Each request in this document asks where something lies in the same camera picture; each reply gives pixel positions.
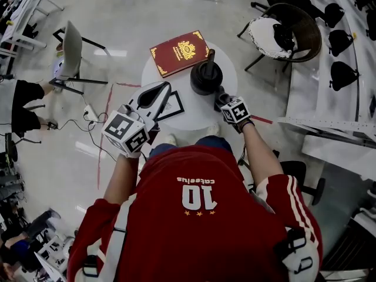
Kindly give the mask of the person's left forearm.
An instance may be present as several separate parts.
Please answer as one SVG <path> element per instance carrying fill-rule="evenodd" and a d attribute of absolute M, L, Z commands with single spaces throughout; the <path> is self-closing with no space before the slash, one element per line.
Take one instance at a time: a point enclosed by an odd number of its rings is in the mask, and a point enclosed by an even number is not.
<path fill-rule="evenodd" d="M 104 199 L 111 204 L 123 204 L 136 186 L 139 159 L 120 154 L 112 177 L 106 188 Z"/>

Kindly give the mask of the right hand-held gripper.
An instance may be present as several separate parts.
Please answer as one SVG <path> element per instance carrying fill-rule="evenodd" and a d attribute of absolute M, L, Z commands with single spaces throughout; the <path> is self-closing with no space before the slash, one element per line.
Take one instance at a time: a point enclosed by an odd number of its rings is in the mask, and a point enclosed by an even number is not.
<path fill-rule="evenodd" d="M 220 108 L 224 120 L 229 124 L 238 124 L 251 117 L 248 106 L 242 97 L 236 97 Z"/>

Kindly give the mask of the black vase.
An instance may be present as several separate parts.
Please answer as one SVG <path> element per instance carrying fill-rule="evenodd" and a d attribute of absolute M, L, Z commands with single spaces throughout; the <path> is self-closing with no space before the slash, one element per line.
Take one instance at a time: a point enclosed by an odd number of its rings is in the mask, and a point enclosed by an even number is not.
<path fill-rule="evenodd" d="M 193 91 L 199 95 L 211 95 L 223 81 L 223 72 L 214 61 L 215 53 L 214 49 L 210 49 L 207 58 L 192 67 L 190 85 Z"/>

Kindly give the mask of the grey cloth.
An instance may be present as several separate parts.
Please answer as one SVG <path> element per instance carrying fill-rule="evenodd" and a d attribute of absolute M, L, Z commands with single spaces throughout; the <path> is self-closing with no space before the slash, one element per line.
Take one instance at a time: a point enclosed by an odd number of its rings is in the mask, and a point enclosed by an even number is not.
<path fill-rule="evenodd" d="M 230 103 L 232 100 L 234 100 L 236 97 L 229 95 L 225 90 L 224 87 L 219 86 L 214 91 L 214 110 L 216 112 L 221 112 L 221 108 Z"/>

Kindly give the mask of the person's blue shorts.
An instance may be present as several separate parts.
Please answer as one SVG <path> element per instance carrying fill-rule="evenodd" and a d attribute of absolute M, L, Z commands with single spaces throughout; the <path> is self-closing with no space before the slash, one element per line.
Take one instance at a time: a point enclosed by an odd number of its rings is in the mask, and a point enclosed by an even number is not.
<path fill-rule="evenodd" d="M 215 147 L 215 148 L 224 149 L 230 153 L 233 153 L 230 143 L 223 137 L 205 136 L 199 139 L 194 144 L 194 146 Z M 154 157 L 168 150 L 176 149 L 176 148 L 178 148 L 178 146 L 161 143 L 150 151 L 149 157 Z"/>

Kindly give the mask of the white power strip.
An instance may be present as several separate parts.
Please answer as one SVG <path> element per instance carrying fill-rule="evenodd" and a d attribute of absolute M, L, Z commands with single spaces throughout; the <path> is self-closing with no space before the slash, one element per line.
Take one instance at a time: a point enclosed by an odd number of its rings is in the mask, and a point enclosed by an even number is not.
<path fill-rule="evenodd" d="M 98 122 L 98 116 L 96 115 L 90 104 L 85 106 L 83 117 L 88 121 Z"/>

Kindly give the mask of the red book with gold ornament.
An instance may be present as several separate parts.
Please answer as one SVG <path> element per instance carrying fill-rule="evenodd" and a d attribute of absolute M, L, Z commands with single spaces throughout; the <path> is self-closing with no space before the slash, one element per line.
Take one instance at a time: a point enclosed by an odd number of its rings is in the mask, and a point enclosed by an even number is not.
<path fill-rule="evenodd" d="M 165 78 L 204 61 L 209 47 L 202 33 L 189 32 L 150 48 L 161 77 Z"/>

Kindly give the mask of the person's red shirt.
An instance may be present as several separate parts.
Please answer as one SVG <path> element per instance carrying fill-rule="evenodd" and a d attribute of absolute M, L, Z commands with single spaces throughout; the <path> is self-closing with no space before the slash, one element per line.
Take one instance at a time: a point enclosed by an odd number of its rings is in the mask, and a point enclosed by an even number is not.
<path fill-rule="evenodd" d="M 74 282 L 100 241 L 125 237 L 115 282 L 288 282 L 314 280 L 323 260 L 320 228 L 297 179 L 277 174 L 250 194 L 234 156 L 221 148 L 186 146 L 149 159 L 120 228 L 120 206 L 98 199 L 71 248 Z"/>

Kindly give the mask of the white body harness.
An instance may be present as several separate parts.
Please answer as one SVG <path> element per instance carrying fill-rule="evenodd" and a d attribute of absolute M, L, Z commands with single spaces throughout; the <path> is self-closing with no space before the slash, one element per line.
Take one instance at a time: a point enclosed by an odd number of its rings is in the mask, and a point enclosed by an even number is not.
<path fill-rule="evenodd" d="M 100 199 L 80 227 L 69 281 L 314 282 L 319 248 L 295 195 L 271 210 L 247 193 L 193 189 L 122 206 Z"/>

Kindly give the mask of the white board panel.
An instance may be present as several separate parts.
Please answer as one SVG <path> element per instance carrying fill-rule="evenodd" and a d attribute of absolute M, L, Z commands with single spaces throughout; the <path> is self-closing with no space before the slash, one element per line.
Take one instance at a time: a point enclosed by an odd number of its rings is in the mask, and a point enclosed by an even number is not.
<path fill-rule="evenodd" d="M 376 149 L 338 140 L 306 135 L 304 154 L 376 181 Z"/>

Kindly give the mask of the black drawstring pouch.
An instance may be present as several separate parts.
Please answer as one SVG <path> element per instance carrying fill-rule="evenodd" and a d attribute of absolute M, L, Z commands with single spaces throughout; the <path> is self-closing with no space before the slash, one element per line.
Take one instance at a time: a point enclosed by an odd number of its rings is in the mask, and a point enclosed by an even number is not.
<path fill-rule="evenodd" d="M 285 51 L 292 51 L 294 48 L 293 33 L 280 23 L 273 25 L 274 40 Z"/>

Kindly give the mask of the dark wicker chair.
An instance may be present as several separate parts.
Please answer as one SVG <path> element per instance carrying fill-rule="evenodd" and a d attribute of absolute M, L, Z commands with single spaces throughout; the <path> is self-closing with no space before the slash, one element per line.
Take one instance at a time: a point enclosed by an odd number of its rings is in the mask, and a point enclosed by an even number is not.
<path fill-rule="evenodd" d="M 319 54 L 322 47 L 321 32 L 315 20 L 302 9 L 290 4 L 280 3 L 267 8 L 261 16 L 277 20 L 293 33 L 295 45 L 291 56 L 288 59 L 274 60 L 284 61 L 288 65 L 289 63 L 307 62 Z M 249 24 L 250 22 L 246 24 L 243 30 L 237 35 L 238 37 L 241 37 L 245 32 L 248 33 Z M 252 61 L 244 70 L 249 70 L 264 57 L 260 53 L 260 56 Z"/>

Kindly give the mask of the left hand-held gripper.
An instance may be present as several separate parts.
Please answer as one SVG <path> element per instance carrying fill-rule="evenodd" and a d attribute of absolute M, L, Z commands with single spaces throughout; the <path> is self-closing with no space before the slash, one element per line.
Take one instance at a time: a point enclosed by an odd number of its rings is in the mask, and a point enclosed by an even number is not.
<path fill-rule="evenodd" d="M 109 115 L 102 135 L 118 150 L 128 153 L 141 151 L 145 143 L 151 145 L 160 132 L 155 119 L 164 110 L 171 92 L 171 84 L 166 81 L 142 86 L 128 105 L 122 105 Z M 132 108 L 143 108 L 143 118 Z"/>

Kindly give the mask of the person's right hand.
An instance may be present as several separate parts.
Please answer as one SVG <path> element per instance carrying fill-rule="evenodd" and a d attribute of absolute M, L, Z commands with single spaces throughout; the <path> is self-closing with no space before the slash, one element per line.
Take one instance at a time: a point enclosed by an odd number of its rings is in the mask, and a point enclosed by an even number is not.
<path fill-rule="evenodd" d="M 239 123 L 231 123 L 230 125 L 237 131 L 237 133 L 241 134 L 243 133 L 243 128 L 248 124 L 255 126 L 255 124 L 250 118 L 245 118 Z"/>

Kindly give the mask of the white shelving rack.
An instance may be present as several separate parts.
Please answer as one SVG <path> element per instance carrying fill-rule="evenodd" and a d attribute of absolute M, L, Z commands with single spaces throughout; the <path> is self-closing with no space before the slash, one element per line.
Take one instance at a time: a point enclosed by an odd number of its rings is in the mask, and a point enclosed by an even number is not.
<path fill-rule="evenodd" d="M 292 65 L 287 110 L 279 121 L 329 139 L 376 148 L 376 41 L 367 35 L 367 13 L 355 0 L 311 0 L 323 10 L 334 2 L 344 16 L 336 30 L 349 34 L 351 45 L 333 56 L 329 35 L 333 31 L 320 18 L 321 50 L 312 60 Z M 359 77 L 335 91 L 330 87 L 331 67 L 341 61 Z"/>

